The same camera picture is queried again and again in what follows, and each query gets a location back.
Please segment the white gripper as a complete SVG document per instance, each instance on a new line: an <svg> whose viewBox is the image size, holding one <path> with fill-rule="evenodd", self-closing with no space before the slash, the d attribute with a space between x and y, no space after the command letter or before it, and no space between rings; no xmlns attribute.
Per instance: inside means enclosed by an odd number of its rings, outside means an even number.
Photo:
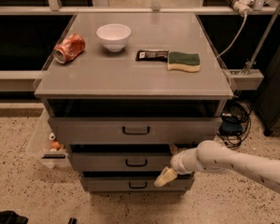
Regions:
<svg viewBox="0 0 280 224"><path fill-rule="evenodd" d="M170 152L174 154L171 158L171 167L165 167L157 177L154 185L158 188L177 179L177 174L187 175L195 171L196 150L194 148L178 151L174 144L169 145Z"/></svg>

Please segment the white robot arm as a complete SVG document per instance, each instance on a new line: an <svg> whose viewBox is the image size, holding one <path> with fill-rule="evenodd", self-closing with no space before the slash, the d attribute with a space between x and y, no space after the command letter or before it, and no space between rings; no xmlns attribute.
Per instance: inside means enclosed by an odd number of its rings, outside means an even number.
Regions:
<svg viewBox="0 0 280 224"><path fill-rule="evenodd" d="M202 141L195 148L170 145L172 157L154 182L163 187L178 175L193 172L219 173L232 170L280 194L280 161L231 150L212 140Z"/></svg>

